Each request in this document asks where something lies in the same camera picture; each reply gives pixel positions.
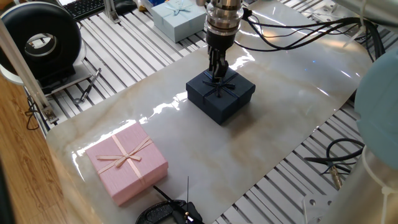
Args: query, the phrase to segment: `ribbon bow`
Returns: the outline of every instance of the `ribbon bow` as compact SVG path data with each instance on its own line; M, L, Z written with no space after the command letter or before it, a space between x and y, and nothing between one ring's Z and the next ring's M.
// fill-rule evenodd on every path
M207 71L204 71L204 74L206 75L206 77L208 77L211 80L211 75ZM235 85L234 84L229 84L229 82L231 80L233 80L236 76L238 76L238 74L235 72L234 75L232 75L229 78L227 78L226 80L222 80L221 82L218 82L218 83L206 82L206 81L203 80L202 82L204 84L214 87L214 89L210 90L208 93L203 95L203 103L205 103L205 98L207 96L210 96L214 92L216 92L217 97L222 97L221 90L224 90L225 92L227 92L231 96L239 99L239 96L237 94L235 94L233 91L231 91L231 90L235 89Z
M126 150L123 148L122 144L119 142L118 138L116 136L112 136L113 140L115 141L116 145L120 149L120 151L123 153L123 156L96 156L97 160L114 160L114 162L108 164L106 167L100 169L98 171L98 174L102 174L103 172L107 171L108 169L116 166L116 167L121 167L124 162L126 162L128 159L134 159L136 161L141 161L141 157L135 156L135 153L141 151L148 145L152 144L153 141L150 139L149 136L147 136L140 144L138 144L137 147L135 147L130 153L127 153ZM142 179L142 175L139 172L138 168L132 163L132 161L128 161L131 168L133 171L137 174L138 178L140 180Z
M191 5L182 7L183 3L184 3L184 0L181 0L181 5L180 5L180 7L179 7L178 9L176 9L176 8L174 8L174 7L172 7L172 6L166 6L166 8L167 8L167 9L173 10L174 16L178 15L178 14L180 13L180 11L187 11L187 12L189 12L189 10L188 10L187 8L190 7Z

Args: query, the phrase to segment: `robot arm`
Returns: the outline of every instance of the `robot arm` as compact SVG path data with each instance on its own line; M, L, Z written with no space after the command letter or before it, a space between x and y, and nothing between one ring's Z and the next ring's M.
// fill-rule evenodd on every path
M197 0L199 6L204 3L204 0ZM212 0L207 5L206 13L209 71L213 72L212 82L219 82L228 69L225 52L234 44L243 17L242 1Z

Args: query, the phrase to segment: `wire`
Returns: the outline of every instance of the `wire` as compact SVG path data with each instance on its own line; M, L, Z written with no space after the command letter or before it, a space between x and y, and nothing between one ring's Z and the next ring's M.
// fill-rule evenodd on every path
M369 30L368 28L366 28L366 36L368 36ZM368 52L369 57L371 58L372 62L374 62L373 56L371 54L371 51L369 50L369 42L368 42L368 38L366 38L365 40L365 44L366 44L366 51Z
M259 18L257 16L252 15L252 17L256 18L257 22L260 23L260 20L259 20Z
M27 97L27 101L28 101L28 105L30 105L30 106L29 106L29 109L25 112L25 116L29 117L29 119L27 120L26 129L28 129L29 131L33 131L33 130L38 129L39 125L37 125L37 127L30 128L29 124L30 124L32 117L34 116L34 113L38 113L39 111L34 109L35 104L34 104L34 101L31 96Z
M260 22L253 22L253 21L249 20L250 16L253 16L252 11L250 11L249 9L244 8L243 20L249 23L249 25L252 27L252 29L257 33L257 35L259 35L259 37L267 45L270 45L271 47L273 47L275 49L269 49L269 50L266 50L266 49L264 49L264 50L263 49L253 49L253 48L250 48L250 47L245 47L245 46L235 42L240 47L243 47L243 48L248 49L248 50L254 50L254 51L258 51L258 52L274 52L274 51L277 51L277 50L293 50L293 49L296 49L298 47L302 47L304 45L310 44L313 41L316 41L317 39L323 37L324 35L330 34L334 30L338 30L339 28L342 28L344 26L348 26L350 24L358 25L358 24L361 24L361 22L363 22L364 26L366 26L366 28L369 29L370 36L373 38L376 59L379 58L382 54L384 54L386 52L385 48L383 46L380 34L377 31L377 27L372 22L365 21L365 20L361 21L361 19L357 18L357 17L349 17L349 18L338 19L336 21L321 22L321 23L316 23L316 24L307 24L307 25L299 25L299 26L280 26L280 25L273 25L273 24L262 24ZM269 42L266 39L268 37L264 37L263 34L260 33L257 28L254 27L255 25L258 25L260 27L264 26L264 27L285 28L285 29L301 29L301 28L309 28L309 27L317 27L317 28L315 30L311 31L309 34L307 34L304 37L302 37L301 39L299 39L298 41L296 41L296 42L294 42L294 43L292 43L292 44L290 44L288 46L283 47L283 46L274 45L273 43ZM312 38L310 40L302 42L303 40L305 40L306 38L310 37L314 33L319 32L322 29L329 28L332 25L336 25L336 26L328 29L325 32L322 32L321 34L317 35L316 37L314 37L314 38Z
M329 165L329 162L320 162L320 161L311 161L311 162L323 164L323 165L326 165L326 166ZM341 169L342 171L345 171L345 172L347 172L347 173L350 173L350 172L351 172L349 169L347 169L347 168L345 168L345 167L342 167L342 166L339 166L339 165L336 165L336 168L337 168L337 169Z
M40 118L41 118L41 120L42 120L43 123L44 123L44 126L45 126L46 130L47 130L47 131L50 131L50 127L49 127L49 125L47 124L47 122L45 121L45 118L44 118L42 112L41 112L40 110L36 110L36 109L35 109L35 108L39 108L39 106L38 106L37 103L33 100L33 97L32 97L32 96L28 96L28 97L27 97L27 103L28 103L28 105L29 105L29 109L28 109L28 111L25 112L25 116L28 116L29 119L27 120L26 129L28 129L29 131L33 131L33 130L36 130L36 129L39 128L39 125L38 125L37 127L35 127L35 128L30 128L30 127L29 127L30 121L31 121L32 117L34 116L34 113L38 113L39 116L40 116Z
M354 164L356 164L356 162L350 162L350 163L339 162L339 163L336 163L336 164L328 166L328 168L323 173L321 173L320 175L327 174L328 171L330 170L330 168L332 168L334 166L338 166L338 165L346 165L347 166L347 165L354 165Z
M352 143L358 144L358 145L362 146L362 149L360 149L360 150L358 150L358 151L356 151L356 152L354 152L352 154L349 154L347 156L331 158L330 157L330 149L331 149L331 147L334 146L335 144L339 143L339 142L342 142L342 141L348 141L348 142L352 142ZM345 160L352 159L354 157L357 157L357 156L361 155L364 146L365 146L365 144L363 144L362 142L360 142L358 140L355 140L355 139L348 139L348 138L336 139L336 140L332 141L329 144L329 146L327 147L327 149L326 149L326 158L306 157L304 159L306 161L309 161L309 162L339 162L339 161L345 161Z
M280 51L280 50L278 50L278 49L270 49L270 50L253 49L253 48L250 48L250 47L246 47L246 46L241 45L241 44L238 43L236 40L234 41L234 43L235 43L236 45L238 45L238 46L244 48L244 49L252 50L252 51L256 51L256 52L276 52L276 51Z
M346 33L348 33L351 29L353 29L353 28L356 27L356 26L357 26L357 24L351 26L350 28L348 28L348 29L347 29L346 31L344 31L344 32L340 32L340 31L339 31L339 33L337 33L337 34L328 34L328 35L341 35L341 34L346 34ZM277 36L266 36L266 35L263 35L263 36L264 36L265 38L288 37L288 36L293 35L293 34L299 32L299 31L301 31L301 30L310 30L310 31L314 31L313 29L309 29L309 28L301 28L301 29L298 29L298 30L292 32L291 34L287 34L287 35L277 35Z

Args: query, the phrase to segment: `wooden panel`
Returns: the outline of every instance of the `wooden panel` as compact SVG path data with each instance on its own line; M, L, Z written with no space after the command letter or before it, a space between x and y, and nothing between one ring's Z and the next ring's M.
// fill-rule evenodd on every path
M52 218L48 223L66 223L62 191L43 134L26 129L28 105L22 87L1 77L0 92L0 158L18 223L31 223L40 214ZM37 125L34 118L31 122Z

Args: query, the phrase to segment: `table surface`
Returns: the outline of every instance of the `table surface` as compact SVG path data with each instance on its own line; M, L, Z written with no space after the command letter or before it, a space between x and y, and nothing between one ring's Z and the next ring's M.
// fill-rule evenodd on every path
M278 2L251 7L262 21L309 23ZM253 33L243 22L236 40L248 47L265 47ZM300 36L275 43L287 45ZM190 199L206 223L214 221L358 86L370 63L360 45L342 49L347 40L326 37L294 51L271 54L232 47L227 52L230 67L257 89L250 104L222 126L187 100L185 83L208 65L206 49L200 49L54 127L47 142L75 223L99 219L131 223L146 207L162 200L148 189L117 207L85 154L91 145L135 122L142 124L170 162L169 176L158 187L173 198L185 198L189 175Z

